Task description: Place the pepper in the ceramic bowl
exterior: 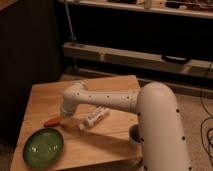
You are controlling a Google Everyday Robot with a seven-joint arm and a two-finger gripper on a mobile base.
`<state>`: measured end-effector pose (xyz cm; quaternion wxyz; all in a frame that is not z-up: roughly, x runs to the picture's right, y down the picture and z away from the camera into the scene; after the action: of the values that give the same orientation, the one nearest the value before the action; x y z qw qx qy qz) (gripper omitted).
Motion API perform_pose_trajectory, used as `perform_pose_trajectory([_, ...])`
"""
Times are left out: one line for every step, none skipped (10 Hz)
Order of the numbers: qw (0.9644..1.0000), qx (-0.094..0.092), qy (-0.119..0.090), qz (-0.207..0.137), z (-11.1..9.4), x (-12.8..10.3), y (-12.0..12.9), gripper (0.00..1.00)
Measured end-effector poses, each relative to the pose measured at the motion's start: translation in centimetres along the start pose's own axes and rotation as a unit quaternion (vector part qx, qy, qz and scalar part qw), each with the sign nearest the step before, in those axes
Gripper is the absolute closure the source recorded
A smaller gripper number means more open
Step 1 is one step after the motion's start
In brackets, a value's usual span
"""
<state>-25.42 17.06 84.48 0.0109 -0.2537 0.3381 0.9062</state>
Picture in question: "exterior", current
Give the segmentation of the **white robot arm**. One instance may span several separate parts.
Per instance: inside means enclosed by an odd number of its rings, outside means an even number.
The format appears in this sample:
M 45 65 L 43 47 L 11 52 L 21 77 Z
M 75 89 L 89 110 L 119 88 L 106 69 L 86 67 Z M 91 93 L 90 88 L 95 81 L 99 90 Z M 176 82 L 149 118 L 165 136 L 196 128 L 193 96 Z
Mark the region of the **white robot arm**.
M 130 91 L 91 91 L 77 82 L 63 93 L 61 116 L 72 116 L 79 104 L 137 115 L 145 171 L 192 171 L 178 102 L 165 84 L 151 82 Z

